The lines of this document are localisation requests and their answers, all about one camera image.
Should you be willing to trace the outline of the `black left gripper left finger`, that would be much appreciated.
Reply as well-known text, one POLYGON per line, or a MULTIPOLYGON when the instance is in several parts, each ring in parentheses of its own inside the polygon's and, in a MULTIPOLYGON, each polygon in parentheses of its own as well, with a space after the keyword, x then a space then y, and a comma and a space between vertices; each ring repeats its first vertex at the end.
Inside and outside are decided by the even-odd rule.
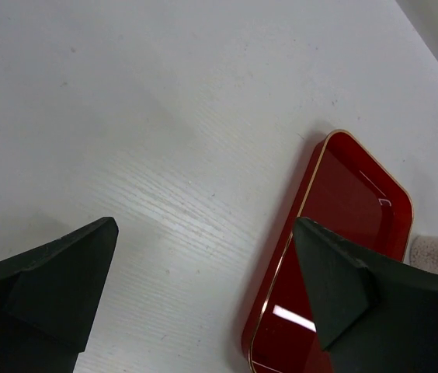
POLYGON ((0 261, 0 372, 72 372, 118 237, 112 217, 0 261))

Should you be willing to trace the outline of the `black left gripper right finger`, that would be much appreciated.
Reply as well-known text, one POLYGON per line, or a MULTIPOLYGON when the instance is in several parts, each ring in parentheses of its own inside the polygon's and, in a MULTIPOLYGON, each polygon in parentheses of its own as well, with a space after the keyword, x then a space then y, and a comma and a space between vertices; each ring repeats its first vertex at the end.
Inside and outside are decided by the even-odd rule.
POLYGON ((309 218, 294 244, 317 337, 336 372, 438 372, 438 275, 309 218))

